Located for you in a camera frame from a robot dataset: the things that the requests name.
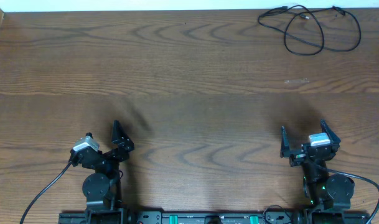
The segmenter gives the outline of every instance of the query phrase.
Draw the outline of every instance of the cable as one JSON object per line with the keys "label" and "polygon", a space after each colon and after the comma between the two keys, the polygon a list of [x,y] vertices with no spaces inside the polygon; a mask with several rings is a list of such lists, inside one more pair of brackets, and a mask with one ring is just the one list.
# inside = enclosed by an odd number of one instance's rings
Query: cable
{"label": "cable", "polygon": [[[295,7],[301,7],[303,9],[305,9],[304,12],[300,12],[300,13],[295,13],[295,12],[291,12],[290,10],[295,8]],[[330,48],[330,47],[325,47],[325,35],[324,35],[324,32],[322,30],[322,26],[321,24],[319,23],[319,21],[317,20],[317,18],[315,17],[314,13],[317,13],[317,12],[323,12],[323,11],[328,11],[328,10],[336,10],[337,12],[339,12],[341,15],[345,16],[345,14],[349,14],[355,21],[355,23],[357,24],[357,27],[358,27],[358,33],[359,33],[359,36],[358,36],[358,40],[357,40],[357,43],[352,46],[351,48],[349,49],[333,49],[333,48]],[[264,17],[268,17],[268,16],[277,16],[277,15],[280,15],[282,13],[288,13],[288,14],[293,14],[293,18],[289,21],[289,23],[287,24],[285,30],[281,30],[277,27],[273,27],[273,26],[269,26],[269,25],[266,25],[264,23],[262,23],[260,21],[261,18],[264,18]],[[318,25],[318,28],[319,30],[321,31],[321,37],[322,37],[322,43],[319,45],[319,44],[315,44],[315,43],[312,43],[312,42],[308,42],[304,39],[301,39],[301,38],[298,38],[292,34],[288,34],[288,29],[289,29],[289,26],[290,24],[292,23],[292,21],[297,17],[301,17],[303,19],[309,19],[308,16],[306,16],[306,14],[309,14],[312,16],[312,18],[315,20],[316,24]],[[326,50],[330,50],[330,51],[333,51],[333,52],[349,52],[353,49],[356,49],[359,45],[359,43],[361,42],[361,35],[362,35],[362,32],[361,32],[361,27],[359,25],[359,22],[357,20],[357,18],[351,13],[351,12],[348,12],[346,10],[343,10],[342,8],[340,7],[336,7],[336,6],[333,6],[333,7],[330,7],[330,8],[326,8],[326,9],[318,9],[318,10],[313,10],[313,11],[310,11],[308,10],[308,8],[306,8],[305,6],[302,6],[302,5],[296,5],[296,6],[292,6],[290,8],[288,8],[287,6],[283,6],[283,7],[277,7],[275,9],[270,9],[268,11],[266,11],[265,13],[261,14],[258,16],[258,19],[257,19],[257,22],[258,24],[260,24],[261,26],[263,27],[267,27],[267,28],[270,28],[270,29],[274,29],[278,32],[281,32],[283,33],[283,43],[284,43],[284,46],[286,47],[286,49],[291,52],[292,54],[295,54],[295,55],[302,55],[302,56],[311,56],[311,55],[315,55],[315,54],[318,54],[319,52],[321,52],[323,49],[326,49]],[[293,50],[290,50],[287,43],[286,43],[286,39],[287,39],[287,36],[289,37],[292,37],[293,39],[295,40],[298,40],[302,43],[305,43],[307,45],[311,45],[313,47],[318,47],[319,49],[313,53],[298,53],[298,52],[295,52]]]}
{"label": "cable", "polygon": [[27,206],[27,209],[26,211],[23,213],[23,216],[21,218],[21,222],[20,224],[23,224],[23,221],[25,220],[25,217],[27,215],[27,213],[29,212],[30,208],[33,206],[34,202],[39,199],[39,197],[44,194],[45,191],[47,191],[57,180],[59,180],[59,178],[66,172],[66,170],[70,167],[70,165],[72,165],[71,162],[69,162],[66,167],[63,169],[63,171],[48,185],[46,186],[42,191],[40,191],[40,193],[35,196],[35,198],[33,199],[33,201],[29,204],[29,206]]}
{"label": "cable", "polygon": [[323,171],[326,171],[326,172],[331,172],[331,173],[334,173],[334,174],[344,175],[344,176],[346,176],[346,177],[352,177],[352,178],[360,179],[360,180],[363,180],[363,181],[368,182],[369,184],[373,184],[373,185],[377,188],[377,190],[378,190],[378,201],[377,201],[376,207],[375,207],[374,211],[372,212],[372,214],[370,215],[368,221],[365,223],[365,224],[371,224],[372,219],[375,217],[375,215],[376,215],[376,213],[377,213],[377,211],[378,211],[378,209],[379,209],[379,185],[378,185],[376,182],[374,182],[374,181],[372,181],[372,180],[370,180],[370,179],[368,179],[368,178],[361,177],[361,176],[359,176],[359,175],[349,174],[349,173],[346,173],[346,172],[341,172],[341,171],[337,171],[337,170],[328,169],[328,168],[326,168],[326,167],[322,167],[322,166],[316,164],[316,163],[315,163],[315,162],[309,157],[308,153],[306,153],[306,156],[307,156],[307,159],[308,159],[312,164],[314,164],[318,169],[320,169],[320,170],[323,170]]}
{"label": "cable", "polygon": [[268,209],[270,209],[271,207],[279,207],[281,210],[283,210],[283,212],[286,214],[286,216],[290,219],[290,222],[287,222],[287,223],[283,223],[283,224],[290,224],[291,223],[291,216],[286,212],[286,210],[284,209],[284,208],[282,208],[282,206],[280,206],[280,205],[270,205],[270,206],[268,206],[265,210],[264,210],[264,212],[263,212],[263,220],[264,220],[264,222],[265,223],[267,223],[267,224],[272,224],[272,223],[270,223],[269,221],[267,221],[266,219],[265,219],[265,213],[266,213],[266,211],[268,210]]}

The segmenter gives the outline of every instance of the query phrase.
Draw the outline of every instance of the white backdrop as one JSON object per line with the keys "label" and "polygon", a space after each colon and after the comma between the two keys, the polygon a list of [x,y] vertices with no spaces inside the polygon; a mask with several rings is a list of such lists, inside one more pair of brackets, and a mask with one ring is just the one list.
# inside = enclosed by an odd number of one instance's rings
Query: white backdrop
{"label": "white backdrop", "polygon": [[379,7],[379,0],[0,0],[4,12],[268,9],[295,4],[308,8]]}

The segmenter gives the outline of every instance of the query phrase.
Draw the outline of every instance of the black cable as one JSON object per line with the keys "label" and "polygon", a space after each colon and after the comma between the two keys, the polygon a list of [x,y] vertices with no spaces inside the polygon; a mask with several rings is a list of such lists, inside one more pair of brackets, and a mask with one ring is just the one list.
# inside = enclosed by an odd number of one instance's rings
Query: black cable
{"label": "black cable", "polygon": [[286,212],[286,210],[284,209],[284,208],[282,208],[282,206],[280,206],[280,205],[270,205],[270,206],[268,206],[265,210],[264,210],[264,212],[263,212],[263,220],[264,220],[264,222],[265,223],[267,223],[267,224],[272,224],[272,223],[270,223],[269,221],[267,221],[266,219],[265,219],[265,213],[266,213],[266,211],[268,210],[268,209],[270,209],[271,207],[279,207],[281,210],[283,210],[283,212],[286,214],[286,216],[290,219],[290,222],[287,222],[287,223],[283,223],[283,224],[290,224],[291,223],[291,216]]}
{"label": "black cable", "polygon": [[360,179],[360,180],[363,180],[363,181],[368,182],[369,184],[374,185],[374,186],[377,188],[377,190],[378,190],[378,200],[377,200],[376,207],[375,207],[374,211],[372,212],[372,214],[370,215],[368,221],[365,223],[365,224],[371,224],[372,219],[375,217],[375,215],[376,215],[376,213],[377,213],[377,211],[378,211],[378,209],[379,209],[379,185],[378,185],[376,182],[374,182],[374,181],[372,181],[372,180],[370,180],[370,179],[368,179],[368,178],[361,177],[361,176],[359,176],[359,175],[349,174],[349,173],[346,173],[346,172],[341,172],[341,171],[337,171],[337,170],[328,169],[328,168],[326,168],[326,167],[322,167],[322,166],[316,164],[316,163],[315,163],[315,162],[309,157],[308,153],[306,153],[306,156],[307,156],[307,159],[308,159],[311,163],[313,163],[313,164],[314,164],[318,169],[320,169],[320,170],[323,170],[323,171],[326,171],[326,172],[331,172],[331,173],[334,173],[334,174],[344,175],[344,176],[346,176],[346,177],[351,177],[351,178]]}
{"label": "black cable", "polygon": [[35,198],[33,199],[33,201],[29,204],[29,206],[27,206],[27,209],[26,211],[23,213],[23,216],[21,218],[21,224],[23,224],[23,221],[25,220],[25,217],[27,215],[27,213],[29,212],[30,208],[33,206],[34,202],[39,199],[39,197],[44,194],[45,191],[47,191],[57,180],[59,180],[59,178],[66,172],[66,170],[70,167],[70,165],[72,165],[71,162],[69,162],[66,167],[63,169],[63,171],[49,184],[47,185],[42,191],[40,191],[40,193],[35,196]]}
{"label": "black cable", "polygon": [[[291,12],[290,10],[293,9],[294,7],[301,7],[303,9],[305,9],[304,12],[300,12],[300,13],[295,13],[295,12]],[[359,33],[359,37],[358,37],[358,41],[357,43],[352,46],[351,48],[349,49],[333,49],[333,48],[330,48],[330,47],[325,47],[325,35],[324,35],[324,32],[322,30],[322,26],[321,24],[319,23],[319,21],[317,20],[316,16],[314,15],[314,13],[317,13],[317,12],[323,12],[323,11],[328,11],[328,10],[336,10],[337,12],[339,12],[341,15],[345,16],[346,14],[349,14],[355,21],[355,23],[357,24],[357,27],[358,27],[358,33]],[[282,14],[282,13],[288,13],[288,14],[293,14],[293,18],[289,21],[289,23],[287,24],[285,30],[281,30],[277,27],[273,27],[273,26],[269,26],[269,25],[266,25],[264,23],[262,23],[260,21],[261,18],[264,18],[264,17],[269,17],[269,16],[277,16],[279,14]],[[309,14],[312,16],[312,18],[315,20],[316,24],[318,25],[318,28],[319,30],[321,31],[321,37],[322,37],[322,43],[319,45],[319,44],[315,44],[315,43],[312,43],[312,42],[308,42],[304,39],[301,39],[301,38],[298,38],[294,35],[291,35],[291,34],[288,34],[288,29],[289,29],[289,26],[290,24],[292,23],[292,21],[297,17],[297,16],[300,16],[301,18],[303,19],[309,19],[306,14]],[[349,52],[353,49],[356,49],[358,46],[359,46],[359,43],[361,42],[361,27],[359,25],[359,22],[357,20],[357,18],[351,13],[351,12],[348,12],[340,7],[330,7],[330,8],[326,8],[326,9],[318,9],[318,10],[313,10],[313,11],[310,11],[308,10],[308,8],[306,8],[305,6],[302,6],[302,5],[296,5],[296,6],[293,6],[293,7],[290,7],[288,8],[287,6],[283,6],[283,7],[277,7],[275,9],[270,9],[268,11],[266,11],[265,13],[261,14],[258,16],[258,24],[260,24],[261,26],[263,27],[267,27],[267,28],[270,28],[270,29],[274,29],[278,32],[281,32],[283,33],[283,43],[284,43],[284,46],[286,47],[286,49],[291,52],[292,54],[295,54],[295,55],[302,55],[302,56],[311,56],[311,55],[315,55],[315,54],[318,54],[319,52],[321,52],[323,49],[326,49],[326,50],[330,50],[330,51],[333,51],[333,52]],[[289,37],[292,37],[293,39],[295,40],[298,40],[304,44],[308,44],[308,45],[311,45],[313,47],[318,47],[319,49],[313,53],[298,53],[298,52],[294,52],[292,50],[289,49],[287,43],[286,43],[286,39],[287,39],[287,36]]]}

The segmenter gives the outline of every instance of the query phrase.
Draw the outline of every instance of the wooden table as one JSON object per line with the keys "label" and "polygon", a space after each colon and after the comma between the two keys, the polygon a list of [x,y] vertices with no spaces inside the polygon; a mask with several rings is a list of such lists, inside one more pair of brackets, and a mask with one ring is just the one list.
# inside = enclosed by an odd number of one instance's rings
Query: wooden table
{"label": "wooden table", "polygon": [[[164,210],[264,210],[310,203],[302,170],[279,158],[291,139],[341,138],[328,167],[379,183],[379,9],[352,9],[354,51],[290,54],[283,35],[255,24],[265,10],[10,13],[0,32],[0,223],[26,206],[92,132],[108,151],[114,119],[136,150],[121,165],[123,198]],[[350,47],[354,23],[319,14],[326,45]],[[266,22],[284,28],[287,16]],[[312,21],[290,32],[318,42]],[[292,48],[315,50],[290,40]],[[85,209],[72,167],[27,223]],[[355,180],[352,209],[372,212],[374,186]],[[379,212],[374,220],[379,223]]]}

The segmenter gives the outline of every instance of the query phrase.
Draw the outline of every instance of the green tape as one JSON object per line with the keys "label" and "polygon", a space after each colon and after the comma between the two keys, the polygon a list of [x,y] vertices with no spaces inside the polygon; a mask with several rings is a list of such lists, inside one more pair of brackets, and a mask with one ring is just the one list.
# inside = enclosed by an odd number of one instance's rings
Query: green tape
{"label": "green tape", "polygon": [[258,224],[258,216],[251,216],[250,224]]}
{"label": "green tape", "polygon": [[178,224],[178,215],[170,215],[170,224]]}

